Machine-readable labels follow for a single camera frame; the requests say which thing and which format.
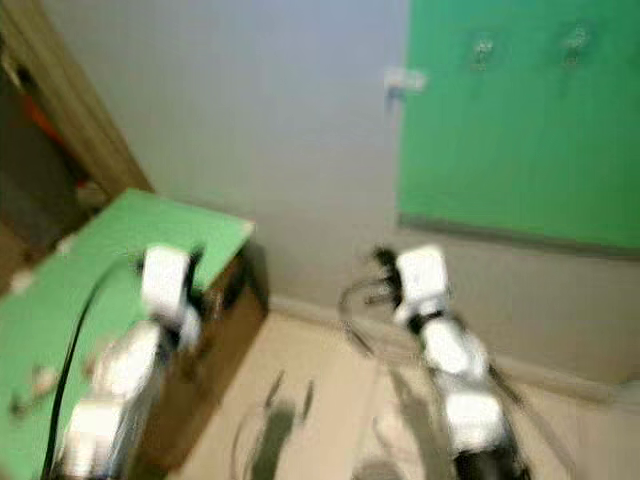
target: baseboard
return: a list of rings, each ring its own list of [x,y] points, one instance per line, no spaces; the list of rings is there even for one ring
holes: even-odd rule
[[[340,328],[338,312],[281,295],[270,298],[271,311],[281,312],[303,321]],[[579,378],[571,373],[560,372],[505,355],[494,355],[498,368],[514,380],[534,385],[563,395],[584,400],[610,403],[615,401],[618,387]]]

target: green board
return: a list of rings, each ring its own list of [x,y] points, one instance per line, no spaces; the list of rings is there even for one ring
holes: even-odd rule
[[[639,24],[635,0],[413,0],[401,215],[638,249]]]
[[[130,190],[83,228],[66,255],[53,254],[23,293],[0,303],[0,471],[15,480],[37,478],[44,458],[53,396],[22,419],[9,415],[14,394],[28,398],[33,366],[60,368],[69,336],[97,278],[126,254],[153,244],[204,245],[197,285],[208,286],[247,241],[253,224],[209,210]],[[76,350],[61,417],[87,389],[83,360],[97,343],[114,339],[144,317],[140,280],[123,266],[99,293]]]

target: cable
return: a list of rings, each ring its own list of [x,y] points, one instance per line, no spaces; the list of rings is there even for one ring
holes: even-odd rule
[[[549,423],[545,420],[545,418],[540,415],[540,413],[535,410],[528,402],[524,400],[522,395],[520,395],[514,388],[509,385],[507,380],[504,378],[502,373],[497,370],[493,365],[489,367],[489,374],[491,378],[493,378],[495,384],[500,388],[505,396],[511,400],[511,402],[524,413],[527,418],[531,421],[533,427],[542,435],[544,442],[549,446],[549,448],[553,451],[554,456],[558,459],[558,461],[565,468],[569,477],[577,480],[577,466],[571,456],[571,453],[567,450],[564,443],[558,435],[556,435],[555,431]]]
[[[338,301],[338,313],[340,316],[340,322],[347,333],[347,336],[352,340],[365,355],[373,355],[373,349],[365,341],[362,334],[357,332],[351,324],[351,309],[349,308],[349,297],[354,293],[363,290],[368,287],[379,285],[384,282],[384,278],[364,278],[358,280],[345,288],[340,294],[340,300]]]
[[[113,273],[115,268],[120,265],[122,260],[128,260],[128,257],[118,258],[116,259],[103,273],[98,277],[98,280],[93,284],[87,299],[85,300],[84,306],[82,307],[82,311],[80,312],[80,316],[76,321],[76,325],[74,327],[71,339],[69,340],[69,344],[67,346],[67,353],[64,358],[64,363],[62,365],[62,371],[60,373],[60,380],[58,381],[58,386],[56,387],[56,394],[53,399],[53,407],[51,408],[51,420],[49,423],[49,436],[47,439],[47,451],[44,457],[44,463],[42,465],[42,473],[40,475],[40,480],[48,480],[51,476],[51,469],[53,467],[53,456],[56,450],[56,437],[58,434],[58,422],[60,420],[60,409],[62,407],[62,398],[64,396],[64,390],[67,386],[67,378],[69,377],[69,370],[71,369],[71,362],[73,361],[73,356],[75,354],[76,345],[78,343],[78,338],[80,337],[80,331],[82,330],[82,326],[87,317],[87,313],[93,304],[96,295],[102,288],[102,285],[109,278],[109,276]]]

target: green wall panel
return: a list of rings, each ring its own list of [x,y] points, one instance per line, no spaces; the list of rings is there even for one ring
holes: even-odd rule
[[[640,247],[640,3],[413,0],[403,215]],[[588,34],[573,66],[565,40]],[[473,45],[490,38],[486,69]]]

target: beige floor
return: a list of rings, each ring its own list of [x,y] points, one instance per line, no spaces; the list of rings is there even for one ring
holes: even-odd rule
[[[426,416],[414,415],[426,409],[427,385],[417,368],[390,370],[363,358],[339,331],[272,314],[219,413],[171,478],[349,480],[356,471],[375,472],[370,480],[444,478],[434,470],[438,454],[429,428],[420,428]],[[518,388],[566,444],[579,478],[640,478],[640,415]],[[514,415],[534,478],[569,478],[528,419]],[[385,475],[383,467],[396,474]]]

